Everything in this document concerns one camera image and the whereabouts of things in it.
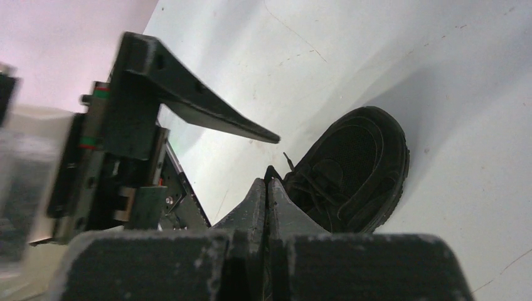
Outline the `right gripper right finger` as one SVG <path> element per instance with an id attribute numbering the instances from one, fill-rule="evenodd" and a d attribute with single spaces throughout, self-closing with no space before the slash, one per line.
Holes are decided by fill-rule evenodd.
<path id="1" fill-rule="evenodd" d="M 472 300 L 448 244 L 427 234 L 329 233 L 268 187 L 274 300 Z"/>

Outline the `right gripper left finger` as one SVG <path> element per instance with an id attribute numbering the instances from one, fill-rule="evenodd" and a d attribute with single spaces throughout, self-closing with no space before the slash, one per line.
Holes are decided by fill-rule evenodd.
<path id="1" fill-rule="evenodd" d="M 262 300 L 266 187 L 207 230 L 101 231 L 75 238 L 51 300 Z"/>

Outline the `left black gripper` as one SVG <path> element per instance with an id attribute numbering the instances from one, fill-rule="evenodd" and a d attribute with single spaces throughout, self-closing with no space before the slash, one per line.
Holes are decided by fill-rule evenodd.
<path id="1" fill-rule="evenodd" d="M 109 89 L 103 122 L 108 153 L 82 135 L 86 115 L 75 114 L 31 245 L 65 245 L 84 231 L 118 227 L 210 227 L 169 143 L 169 129 L 156 124 L 162 104 L 192 125 L 280 142 L 279 135 L 247 119 L 205 86 L 153 36 L 122 35 Z"/>

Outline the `black shoe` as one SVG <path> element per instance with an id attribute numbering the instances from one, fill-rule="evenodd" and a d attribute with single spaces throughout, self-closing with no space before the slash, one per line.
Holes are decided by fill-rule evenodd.
<path id="1" fill-rule="evenodd" d="M 394 212 L 410 151 L 400 124 L 383 109 L 357 108 L 335 123 L 282 183 L 292 202 L 332 233 L 372 233 Z"/>

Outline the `black shoelace end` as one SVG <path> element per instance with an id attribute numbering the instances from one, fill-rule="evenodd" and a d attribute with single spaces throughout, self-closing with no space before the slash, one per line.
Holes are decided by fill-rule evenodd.
<path id="1" fill-rule="evenodd" d="M 278 181 L 281 183 L 281 185 L 286 185 L 288 183 L 288 180 L 292 178 L 295 171 L 295 165 L 290 159 L 290 157 L 287 155 L 286 152 L 283 152 L 283 155 L 285 157 L 285 160 L 287 162 L 287 165 L 289 167 L 289 171 L 284 175 L 281 176 L 281 174 L 278 173 L 278 171 L 275 169 L 274 166 L 269 165 L 265 171 L 264 175 L 264 183 L 266 187 L 269 187 L 271 182 Z"/>

